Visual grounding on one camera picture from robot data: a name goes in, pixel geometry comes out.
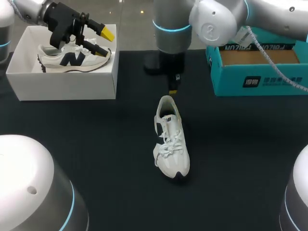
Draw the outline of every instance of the shoe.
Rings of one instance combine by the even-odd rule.
[[[96,44],[95,38],[86,40]],[[61,50],[39,45],[38,61],[44,73],[90,72],[101,68],[110,59],[111,50],[107,47],[102,48],[108,51],[106,57],[93,55],[89,50],[72,42],[65,44]]]
[[[171,96],[163,96],[154,117],[157,144],[153,150],[155,165],[172,179],[185,177],[190,168],[183,126]]]

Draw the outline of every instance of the floor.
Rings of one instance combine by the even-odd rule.
[[[116,100],[19,102],[0,73],[0,135],[50,151],[87,204],[89,231],[281,231],[285,187],[307,145],[308,98],[216,97],[205,51],[187,51],[174,100],[191,168],[174,184],[154,165],[167,80],[144,73],[150,53],[121,51]]]
[[[89,13],[94,21],[116,24],[119,28],[122,51],[156,50],[152,23],[153,0],[62,0],[61,2],[80,13]],[[11,51],[15,50],[27,26],[28,24],[15,17]],[[193,33],[190,49],[204,48],[205,45]]]

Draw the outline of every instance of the cardboard box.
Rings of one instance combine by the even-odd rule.
[[[251,28],[254,34],[257,36],[257,40],[265,50],[292,50],[295,46],[296,40],[287,37],[272,34],[268,31],[260,28]],[[250,44],[247,48],[236,44],[234,41],[230,41],[225,46],[219,47],[220,51],[258,51],[255,44]]]
[[[293,50],[266,51],[292,81],[308,86],[308,44],[296,42]],[[207,62],[217,96],[307,95],[285,83],[259,51],[220,51],[207,47]]]
[[[51,32],[42,26],[28,26],[21,37],[6,75],[20,101],[115,99],[119,50],[116,25],[106,25],[115,35],[109,42],[85,27],[86,39],[109,47],[112,55],[102,68],[88,72],[43,73],[38,62],[39,44],[50,46]]]

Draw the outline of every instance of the shoe sole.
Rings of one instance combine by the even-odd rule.
[[[41,60],[39,59],[39,55],[38,55],[38,61],[42,67],[43,73],[67,73],[67,72],[72,72],[72,71],[87,73],[87,72],[95,71],[97,69],[102,68],[110,60],[111,50],[110,49],[108,50],[110,51],[109,59],[107,59],[106,62],[104,63],[96,64],[93,66],[63,66],[63,67],[57,67],[57,68],[45,67],[43,63],[41,62]]]

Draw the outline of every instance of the n logo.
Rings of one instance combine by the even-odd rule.
[[[85,57],[86,56],[81,52],[79,53],[79,56],[77,59],[76,59],[75,53],[66,53],[60,65],[67,66],[68,63],[70,63],[71,66],[81,66],[82,62],[85,60]]]

